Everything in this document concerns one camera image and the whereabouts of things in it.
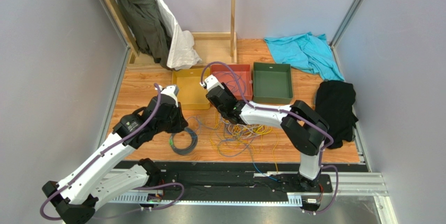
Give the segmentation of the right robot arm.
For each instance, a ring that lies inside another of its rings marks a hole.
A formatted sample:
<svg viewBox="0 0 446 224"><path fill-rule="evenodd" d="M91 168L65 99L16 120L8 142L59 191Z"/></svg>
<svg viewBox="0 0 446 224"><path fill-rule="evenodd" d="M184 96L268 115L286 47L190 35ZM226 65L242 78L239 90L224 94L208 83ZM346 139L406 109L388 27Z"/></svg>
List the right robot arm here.
<svg viewBox="0 0 446 224"><path fill-rule="evenodd" d="M323 150L334 142L328 133L329 125L305 102L271 106L237 99L225 84L205 84L206 98L234 125L265 125L282 129L292 145L300 152L300 175L315 181L321 172Z"/></svg>

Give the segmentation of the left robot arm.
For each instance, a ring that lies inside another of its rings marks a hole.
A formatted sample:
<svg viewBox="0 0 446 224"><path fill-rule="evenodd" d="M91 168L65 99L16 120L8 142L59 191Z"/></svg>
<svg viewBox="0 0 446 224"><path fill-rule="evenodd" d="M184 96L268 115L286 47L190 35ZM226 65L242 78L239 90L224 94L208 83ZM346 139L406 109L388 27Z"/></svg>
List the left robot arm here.
<svg viewBox="0 0 446 224"><path fill-rule="evenodd" d="M159 93L148 106L123 116L105 142L74 172L59 182L44 184L47 199L40 214L52 221L87 223L107 202L129 190L177 187L177 182L161 183L161 171L149 158L107 180L104 176L155 135L179 133L187 125L176 94Z"/></svg>

